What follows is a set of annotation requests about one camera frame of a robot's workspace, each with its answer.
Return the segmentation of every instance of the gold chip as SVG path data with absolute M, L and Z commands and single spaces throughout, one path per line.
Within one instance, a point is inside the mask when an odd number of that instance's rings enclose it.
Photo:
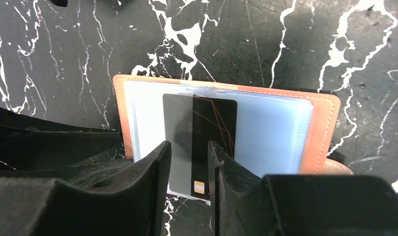
M 200 181 L 193 181 L 195 193 L 205 194 L 205 183 Z

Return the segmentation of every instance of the stitching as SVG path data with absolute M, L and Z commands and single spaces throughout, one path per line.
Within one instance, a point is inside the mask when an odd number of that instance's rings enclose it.
M 134 79 L 128 79 L 128 78 L 119 78 L 117 79 L 118 81 L 142 81 L 142 82 L 153 82 L 153 83 L 163 83 L 163 82 L 158 82 L 158 81 L 149 81 L 149 80 L 134 80 Z M 325 142 L 326 142 L 326 136 L 328 135 L 328 131 L 331 128 L 330 124 L 331 124 L 331 119 L 332 119 L 332 113 L 335 110 L 335 102 L 333 102 L 331 99 L 328 98 L 323 98 L 323 97 L 313 97 L 313 96 L 301 96 L 301 95 L 290 95 L 290 94 L 282 94 L 282 93 L 276 93 L 276 92 L 262 92 L 262 91 L 249 91 L 249 90 L 245 90 L 245 89 L 238 89 L 238 91 L 243 91 L 243 92 L 253 92 L 253 93 L 264 93 L 264 94 L 268 94 L 268 95 L 279 95 L 279 96 L 287 96 L 287 97 L 300 97 L 300 98 L 311 98 L 311 99 L 320 99 L 320 100 L 326 100 L 328 102 L 330 102 L 332 104 L 331 106 L 331 110 L 329 111 L 329 118 L 328 118 L 328 123 L 326 124 L 326 131 L 325 134 L 323 135 L 323 141 L 321 144 L 321 148 L 320 148 L 320 152 L 319 152 L 319 157 L 317 160 L 317 164 L 316 164 L 316 170 L 315 170 L 315 174 L 318 174 L 319 172 L 319 165 L 320 165 L 320 158 L 322 156 L 323 150 L 325 148 Z
M 119 109 L 121 110 L 121 112 L 123 112 L 124 110 L 122 109 L 122 96 L 121 96 L 121 84 L 120 83 L 117 83 L 116 84 L 116 94 L 118 95 L 118 102 L 119 102 Z M 126 134 L 126 131 L 122 131 L 122 133 L 123 133 L 123 139 L 124 139 L 124 142 L 125 143 L 127 143 L 127 145 L 128 145 L 128 135 Z

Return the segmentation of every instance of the wallet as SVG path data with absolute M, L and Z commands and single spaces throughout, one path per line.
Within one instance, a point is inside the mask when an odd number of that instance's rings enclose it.
M 216 99 L 222 99 L 222 107 L 234 107 L 233 101 L 237 103 L 235 153 L 231 155 L 238 163 L 258 176 L 263 175 L 264 172 L 321 173 L 340 108 L 340 100 L 332 94 L 214 82 L 116 75 L 114 87 L 127 158 L 134 158 L 137 161 L 146 156 L 159 140 L 161 142 L 164 139 L 171 139 L 165 130 L 166 118 L 157 119 L 157 117 L 168 116 L 167 123 L 169 123 L 171 120 L 180 118 L 172 118 L 175 116 L 171 114 L 172 112 L 163 114 L 164 106 L 174 107 L 174 111 L 183 109 L 177 108 L 171 102 L 167 102 L 166 105 L 164 101 L 171 101 L 175 96 L 179 96 L 177 99 L 188 104 L 187 107 L 189 107 L 184 110 L 184 116 L 189 117 L 187 120 L 192 120 L 196 116 L 188 112 L 192 110 L 192 107 L 206 110 L 206 107 L 200 107 L 200 99 L 215 99 L 212 101 L 214 107 L 217 102 L 220 102 Z M 264 114 L 262 111 L 253 114 L 253 111 L 258 110 L 256 110 L 257 107 L 266 111 L 266 114 L 262 115 Z M 179 140 L 191 138 L 182 136 L 173 135 Z M 230 138 L 226 138 L 227 147 L 233 143 L 233 137 Z M 256 149 L 256 145 L 261 145 L 263 141 L 266 142 L 266 147 L 271 149 Z M 178 149 L 173 143 L 172 150 Z M 264 162 L 267 161 L 261 159 L 264 156 L 272 156 L 276 161 Z

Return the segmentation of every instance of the orange leather card holder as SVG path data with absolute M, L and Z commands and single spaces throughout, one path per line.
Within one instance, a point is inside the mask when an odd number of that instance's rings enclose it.
M 312 119 L 306 137 L 305 149 L 300 161 L 300 174 L 318 174 L 324 167 L 329 144 L 337 122 L 341 101 L 332 94 L 313 92 L 290 91 L 272 88 L 259 88 L 242 85 L 230 85 L 214 82 L 187 81 L 178 79 L 166 79 L 146 76 L 116 75 L 114 76 L 114 88 L 121 121 L 122 135 L 124 139 L 125 156 L 133 158 L 131 132 L 128 120 L 127 100 L 125 99 L 125 81 L 145 81 L 156 83 L 185 84 L 192 86 L 212 86 L 217 89 L 229 89 L 264 93 L 269 95 L 301 98 L 310 101 L 313 105 Z

